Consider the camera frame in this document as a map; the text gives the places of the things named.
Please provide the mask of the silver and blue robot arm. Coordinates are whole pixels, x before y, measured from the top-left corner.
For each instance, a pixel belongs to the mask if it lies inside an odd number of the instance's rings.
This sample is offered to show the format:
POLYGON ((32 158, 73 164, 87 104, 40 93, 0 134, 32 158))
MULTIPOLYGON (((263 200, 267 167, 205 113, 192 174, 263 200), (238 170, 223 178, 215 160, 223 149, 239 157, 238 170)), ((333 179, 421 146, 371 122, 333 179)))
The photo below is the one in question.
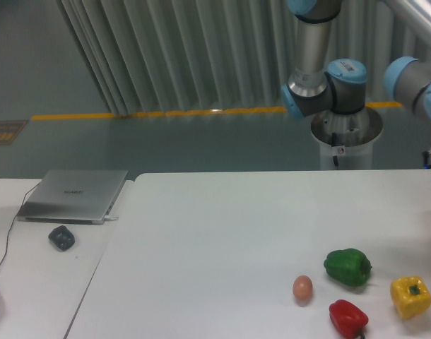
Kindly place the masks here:
MULTIPOLYGON (((293 74, 281 88, 285 108, 294 118, 312 117, 322 170, 371 168, 384 125, 365 103, 367 69, 354 59, 324 65, 341 1, 289 1, 288 7, 297 18, 297 51, 293 74)), ((431 61, 396 59, 384 72, 384 89, 427 124, 430 148, 423 152, 423 166, 431 170, 431 61)))

